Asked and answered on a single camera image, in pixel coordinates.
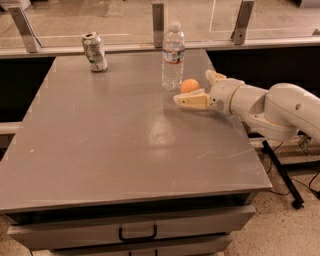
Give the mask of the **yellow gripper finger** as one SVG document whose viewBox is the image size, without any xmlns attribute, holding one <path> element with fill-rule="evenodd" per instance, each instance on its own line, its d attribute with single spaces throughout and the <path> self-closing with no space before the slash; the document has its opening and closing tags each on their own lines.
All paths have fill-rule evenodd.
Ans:
<svg viewBox="0 0 320 256">
<path fill-rule="evenodd" d="M 206 79 L 209 81 L 211 85 L 215 85 L 219 80 L 225 80 L 226 76 L 220 74 L 214 70 L 207 70 L 205 72 Z"/>
<path fill-rule="evenodd" d="M 204 89 L 175 95 L 173 100 L 176 105 L 188 109 L 206 110 L 211 106 L 210 95 Z"/>
</svg>

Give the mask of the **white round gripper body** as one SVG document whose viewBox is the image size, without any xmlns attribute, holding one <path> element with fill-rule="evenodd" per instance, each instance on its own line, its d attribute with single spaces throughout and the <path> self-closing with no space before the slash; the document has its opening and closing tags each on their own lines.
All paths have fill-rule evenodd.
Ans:
<svg viewBox="0 0 320 256">
<path fill-rule="evenodd" d="M 210 90 L 210 99 L 212 101 L 212 108 L 223 114 L 230 114 L 230 106 L 234 93 L 236 90 L 244 85 L 242 80 L 227 78 L 218 80 Z"/>
</svg>

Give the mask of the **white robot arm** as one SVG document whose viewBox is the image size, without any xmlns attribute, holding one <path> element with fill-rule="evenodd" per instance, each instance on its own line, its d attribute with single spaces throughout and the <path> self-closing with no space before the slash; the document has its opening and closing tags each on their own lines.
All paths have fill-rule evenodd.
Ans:
<svg viewBox="0 0 320 256">
<path fill-rule="evenodd" d="M 193 90 L 174 97 L 186 109 L 214 110 L 240 117 L 253 131 L 276 141 L 287 141 L 300 131 L 320 142 L 320 98 L 291 84 L 277 83 L 269 89 L 206 72 L 211 89 Z"/>
</svg>

